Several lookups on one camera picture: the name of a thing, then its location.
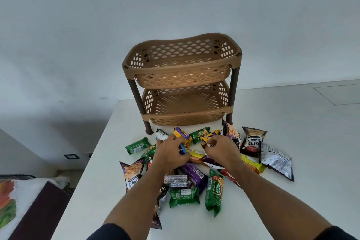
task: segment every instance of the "brown plastic basket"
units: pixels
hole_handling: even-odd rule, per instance
[[[140,43],[122,66],[126,78],[135,78],[141,87],[179,88],[225,80],[241,65],[241,58],[241,48],[229,36],[207,33]]]
[[[181,126],[213,122],[233,111],[228,106],[229,87],[225,81],[180,88],[145,89],[142,102],[146,114],[161,126]]]

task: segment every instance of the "forearm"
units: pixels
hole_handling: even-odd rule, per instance
[[[331,224],[311,207],[234,160],[228,171],[241,185],[275,240],[314,239]]]
[[[165,171],[152,165],[118,202],[104,224],[117,224],[132,240],[146,239],[164,175]]]

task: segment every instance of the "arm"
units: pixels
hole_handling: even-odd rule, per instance
[[[183,138],[175,139],[174,135],[169,135],[165,141],[157,141],[150,168],[113,208],[104,224],[120,226],[132,240],[147,238],[165,174],[184,165],[190,158],[189,153],[179,154],[179,145],[183,142]]]
[[[331,226],[325,218],[304,202],[244,165],[241,161],[241,153],[231,139],[214,136],[209,142],[216,146],[207,147],[206,153],[221,163],[237,180],[275,240],[310,240]]]

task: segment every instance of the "left hand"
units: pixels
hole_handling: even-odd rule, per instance
[[[156,151],[151,167],[162,169],[165,173],[184,165],[190,158],[189,152],[180,155],[179,146],[185,143],[184,138],[176,138],[173,134],[162,141],[156,142]]]

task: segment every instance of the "black sleeve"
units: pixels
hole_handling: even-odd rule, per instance
[[[123,228],[115,224],[105,224],[97,229],[87,240],[131,240]]]
[[[339,227],[331,226],[320,233],[315,240],[356,240],[356,238],[344,232]]]

